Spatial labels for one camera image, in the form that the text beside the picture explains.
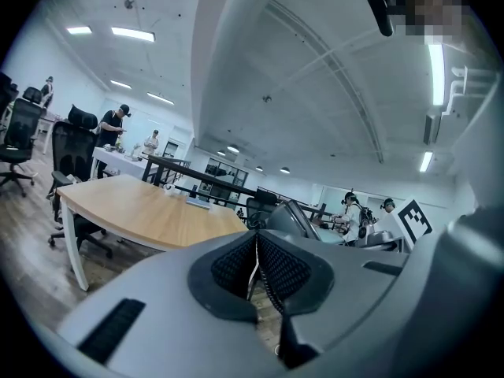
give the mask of fluorescent light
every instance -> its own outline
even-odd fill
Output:
[[[120,83],[119,81],[114,81],[114,80],[110,80],[110,83],[112,84],[116,84],[118,85],[119,87],[124,87],[124,88],[127,88],[129,90],[131,90],[132,88],[130,86],[128,86],[127,84],[122,84]]]
[[[235,144],[228,146],[228,150],[232,151],[233,153],[239,153],[238,147]]]
[[[168,103],[170,105],[175,105],[172,101],[169,101],[168,99],[164,99],[164,98],[158,97],[157,95],[151,94],[150,92],[147,92],[147,95],[149,95],[152,98],[159,99],[160,101],[166,102],[166,103]]]
[[[432,152],[425,151],[424,160],[422,161],[422,165],[420,167],[420,172],[427,171],[428,165],[431,163],[431,160],[432,160]]]
[[[78,34],[92,34],[92,30],[89,27],[75,27],[75,28],[66,28],[68,32],[70,32],[72,35],[78,35]]]
[[[444,54],[443,45],[429,45],[432,66],[432,103],[442,105],[444,103]]]
[[[129,36],[130,38],[137,38],[148,42],[154,42],[154,34],[152,32],[135,31],[134,29],[114,28],[112,27],[114,35]]]

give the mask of black shirt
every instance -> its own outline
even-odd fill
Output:
[[[123,121],[119,119],[116,115],[116,111],[109,110],[103,116],[102,122],[109,124],[110,126],[114,126],[115,128],[122,127]],[[104,128],[100,131],[100,136],[98,137],[97,146],[102,147],[106,144],[110,144],[111,146],[115,146],[117,141],[117,136],[119,132],[111,132],[110,130],[105,130]]]

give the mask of man in black shirt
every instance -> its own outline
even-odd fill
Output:
[[[100,122],[100,132],[96,147],[103,147],[106,144],[110,144],[110,146],[116,145],[117,136],[125,132],[122,128],[124,116],[129,117],[129,106],[127,105],[121,105],[118,110],[109,110],[106,112]],[[103,178],[103,170],[106,166],[105,162],[98,162],[97,176],[99,179]]]

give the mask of black slot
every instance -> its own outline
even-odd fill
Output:
[[[79,350],[105,364],[144,307],[144,302],[135,299],[121,300],[79,345]]]
[[[402,268],[399,266],[386,265],[377,261],[369,261],[362,267],[369,270],[374,270],[375,272],[390,274],[391,276],[399,276],[402,271]]]

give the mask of person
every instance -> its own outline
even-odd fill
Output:
[[[382,209],[385,209],[387,213],[392,213],[395,209],[395,204],[394,201],[391,198],[388,198],[385,200],[383,205],[381,206]]]
[[[154,130],[152,132],[152,135],[150,135],[149,137],[146,138],[146,140],[143,142],[144,149],[142,151],[142,154],[145,154],[145,155],[153,155],[154,154],[154,151],[159,146],[158,134],[159,134],[159,132],[157,130]]]
[[[339,231],[344,234],[343,239],[346,244],[352,246],[358,238],[361,209],[354,192],[348,192],[343,203],[345,204],[345,213],[342,216],[333,216],[333,221],[343,226]]]
[[[105,113],[98,126],[99,132],[96,147],[103,147],[106,144],[110,144],[110,146],[116,145],[117,137],[126,132],[123,129],[123,117],[125,116],[129,116],[129,106],[127,105],[121,105],[119,109],[111,109]],[[97,177],[99,179],[103,178],[103,170],[106,166],[105,162],[98,162]]]
[[[46,85],[42,87],[40,90],[42,93],[42,101],[40,102],[40,106],[45,109],[47,112],[47,108],[49,107],[51,101],[53,100],[54,88],[53,88],[53,77],[49,76],[46,80]]]

